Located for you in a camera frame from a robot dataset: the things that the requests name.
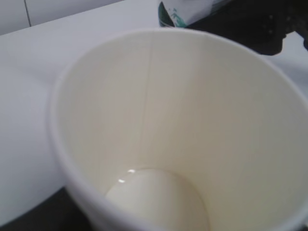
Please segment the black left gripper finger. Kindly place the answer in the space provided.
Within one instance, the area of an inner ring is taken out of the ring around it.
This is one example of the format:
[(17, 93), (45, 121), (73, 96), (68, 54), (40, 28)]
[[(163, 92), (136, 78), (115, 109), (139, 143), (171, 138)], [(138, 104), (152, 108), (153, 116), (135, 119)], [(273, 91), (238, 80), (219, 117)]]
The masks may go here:
[(2, 231), (90, 231), (86, 216), (62, 188), (37, 207), (0, 227)]

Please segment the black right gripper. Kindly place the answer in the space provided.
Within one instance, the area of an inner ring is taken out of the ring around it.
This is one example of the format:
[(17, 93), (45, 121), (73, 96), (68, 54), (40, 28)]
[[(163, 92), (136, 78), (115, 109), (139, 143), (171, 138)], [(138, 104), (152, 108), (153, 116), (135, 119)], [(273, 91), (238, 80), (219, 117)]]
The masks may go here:
[(230, 39), (259, 54), (276, 55), (292, 32), (308, 46), (308, 1), (231, 0), (187, 28)]

